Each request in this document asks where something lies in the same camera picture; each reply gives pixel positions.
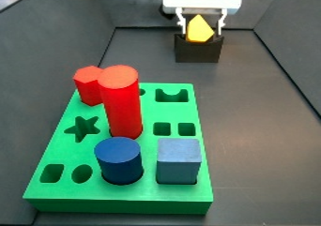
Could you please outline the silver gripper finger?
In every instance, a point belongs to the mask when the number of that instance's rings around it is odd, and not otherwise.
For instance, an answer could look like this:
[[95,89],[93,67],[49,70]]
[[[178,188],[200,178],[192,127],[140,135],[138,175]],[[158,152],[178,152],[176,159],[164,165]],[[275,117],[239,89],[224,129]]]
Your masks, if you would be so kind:
[[178,18],[177,25],[181,26],[182,29],[182,35],[186,35],[186,18],[184,17],[184,9],[176,8],[176,16]]
[[216,27],[216,34],[217,34],[219,37],[221,37],[221,35],[223,35],[223,28],[227,25],[225,24],[227,17],[228,17],[228,9],[223,8],[221,9],[221,14],[220,14],[220,19],[217,21],[217,27]]

